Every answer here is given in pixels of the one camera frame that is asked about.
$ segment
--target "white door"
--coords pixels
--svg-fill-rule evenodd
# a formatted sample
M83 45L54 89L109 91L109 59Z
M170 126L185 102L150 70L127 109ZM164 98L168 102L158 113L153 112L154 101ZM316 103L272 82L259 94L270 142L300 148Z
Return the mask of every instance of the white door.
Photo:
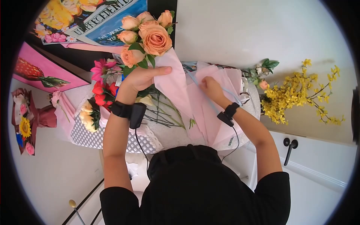
M291 210L289 225L325 224L336 208L352 174L356 146L270 132L278 149L283 171L289 173ZM298 141L284 166L288 147L284 139Z

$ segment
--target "pink poster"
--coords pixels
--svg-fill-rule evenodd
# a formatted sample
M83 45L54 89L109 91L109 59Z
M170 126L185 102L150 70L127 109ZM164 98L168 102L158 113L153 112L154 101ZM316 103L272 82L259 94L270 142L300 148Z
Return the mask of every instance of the pink poster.
M13 78L49 93L89 84L49 60L25 42L19 52Z

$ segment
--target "black door handle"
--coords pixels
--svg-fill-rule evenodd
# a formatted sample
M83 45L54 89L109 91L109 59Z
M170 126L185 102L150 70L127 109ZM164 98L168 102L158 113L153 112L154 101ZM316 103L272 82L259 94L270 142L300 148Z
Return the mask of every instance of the black door handle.
M286 166L289 162L289 158L290 158L290 154L291 154L291 149L296 149L299 146L299 142L297 142L297 140L292 140L291 144L290 144L290 139L289 138L285 138L284 139L284 145L287 147L289 146L288 149L288 153L286 154L286 159L284 162L284 166Z

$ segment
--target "gray patterned cloth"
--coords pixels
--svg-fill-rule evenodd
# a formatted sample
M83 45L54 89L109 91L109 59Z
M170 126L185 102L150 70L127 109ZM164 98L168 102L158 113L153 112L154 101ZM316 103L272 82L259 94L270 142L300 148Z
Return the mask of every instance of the gray patterned cloth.
M105 129L103 127L99 127L99 129L95 133L91 133L90 131L85 129L85 126L81 123L79 115L77 115L75 118L74 128L72 129L70 135L71 142L80 146L102 149L104 131ZM156 148L151 144L147 137L138 135L138 139L145 153L155 153ZM136 141L135 134L132 134L130 132L129 138L127 140L126 152L143 153L140 149L138 142Z

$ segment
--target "strawberry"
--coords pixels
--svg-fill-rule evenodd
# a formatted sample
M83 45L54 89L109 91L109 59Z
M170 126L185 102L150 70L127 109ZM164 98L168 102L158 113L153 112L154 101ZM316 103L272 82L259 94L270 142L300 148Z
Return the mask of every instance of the strawberry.
M30 81L41 81L44 87L60 88L70 83L56 77L44 77L40 68L20 57L16 62L14 73Z

